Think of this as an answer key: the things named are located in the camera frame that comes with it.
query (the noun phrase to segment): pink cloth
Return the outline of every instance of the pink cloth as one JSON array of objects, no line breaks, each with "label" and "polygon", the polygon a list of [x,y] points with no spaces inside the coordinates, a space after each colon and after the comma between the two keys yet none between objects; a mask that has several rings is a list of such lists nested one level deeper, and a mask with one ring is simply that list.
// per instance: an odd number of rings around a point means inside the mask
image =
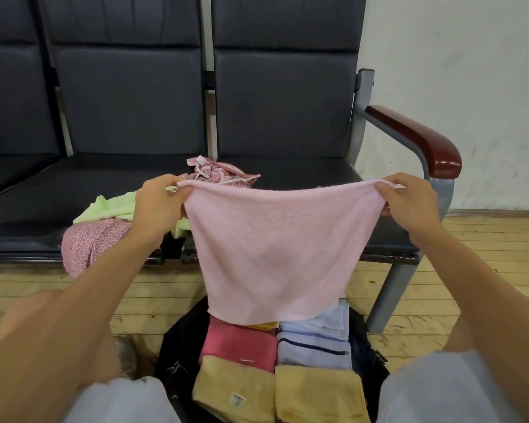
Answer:
[{"label": "pink cloth", "polygon": [[298,191],[180,182],[194,189],[184,206],[208,312],[254,325],[337,306],[384,206],[377,182]]},{"label": "pink cloth", "polygon": [[130,228],[130,221],[115,218],[70,226],[61,243],[66,272],[71,277],[80,275],[103,252],[120,241]]},{"label": "pink cloth", "polygon": [[238,327],[210,316],[199,363],[204,356],[213,355],[274,373],[277,348],[276,330]]},{"label": "pink cloth", "polygon": [[195,179],[214,184],[233,185],[234,187],[251,188],[260,175],[249,175],[229,163],[218,163],[204,156],[192,157],[186,160],[194,167],[194,173],[182,174],[185,179]]}]

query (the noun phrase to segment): black chair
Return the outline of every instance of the black chair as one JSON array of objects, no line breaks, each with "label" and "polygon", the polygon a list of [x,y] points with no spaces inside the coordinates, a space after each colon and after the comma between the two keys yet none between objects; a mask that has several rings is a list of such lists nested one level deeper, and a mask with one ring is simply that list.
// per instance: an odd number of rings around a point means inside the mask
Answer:
[{"label": "black chair", "polygon": [[[369,106],[374,71],[356,74],[365,2],[212,0],[218,160],[261,174],[256,188],[361,181],[354,165],[369,121],[420,157],[444,216],[460,155],[437,132]],[[368,318],[371,332],[386,326],[418,251],[392,218],[381,218],[361,257],[393,264]]]},{"label": "black chair", "polygon": [[0,191],[65,155],[33,13],[28,0],[0,0]]},{"label": "black chair", "polygon": [[199,0],[39,6],[74,155],[0,194],[0,262],[60,261],[64,230],[97,195],[206,154]]}]

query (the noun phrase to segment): seat backrest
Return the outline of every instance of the seat backrest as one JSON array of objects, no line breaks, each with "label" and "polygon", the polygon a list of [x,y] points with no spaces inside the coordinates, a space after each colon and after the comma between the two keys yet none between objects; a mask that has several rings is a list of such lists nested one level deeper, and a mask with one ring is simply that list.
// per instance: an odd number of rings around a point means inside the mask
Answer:
[{"label": "seat backrest", "polygon": [[218,155],[344,157],[366,0],[212,0]]},{"label": "seat backrest", "polygon": [[206,153],[199,0],[40,0],[75,153]]},{"label": "seat backrest", "polygon": [[0,0],[0,156],[61,154],[53,93],[28,0]]}]

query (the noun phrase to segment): black leather seat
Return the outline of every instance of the black leather seat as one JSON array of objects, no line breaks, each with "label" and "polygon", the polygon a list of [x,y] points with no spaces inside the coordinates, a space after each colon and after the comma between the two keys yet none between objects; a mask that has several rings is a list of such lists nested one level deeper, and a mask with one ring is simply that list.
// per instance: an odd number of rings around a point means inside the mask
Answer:
[{"label": "black leather seat", "polygon": [[63,154],[44,61],[28,0],[0,0],[0,191]]},{"label": "black leather seat", "polygon": [[0,194],[0,253],[28,261],[58,258],[64,230],[97,195],[182,174],[207,152],[199,0],[40,7],[75,154]]},{"label": "black leather seat", "polygon": [[[346,158],[366,0],[240,1],[212,0],[218,160],[261,174],[256,188],[361,181]],[[384,217],[364,254],[417,251]]]}]

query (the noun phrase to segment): lime green towel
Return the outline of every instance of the lime green towel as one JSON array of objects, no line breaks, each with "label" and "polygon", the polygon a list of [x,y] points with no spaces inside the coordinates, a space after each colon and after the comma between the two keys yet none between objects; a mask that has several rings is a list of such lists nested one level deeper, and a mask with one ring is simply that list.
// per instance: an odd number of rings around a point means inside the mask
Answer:
[{"label": "lime green towel", "polygon": [[[81,222],[95,222],[106,218],[118,218],[133,221],[135,211],[135,193],[130,191],[123,196],[106,199],[104,196],[98,196],[94,203],[91,203],[86,210],[74,219],[73,224]],[[190,230],[188,218],[181,218],[176,226],[170,231],[175,239],[184,234],[184,231]]]}]

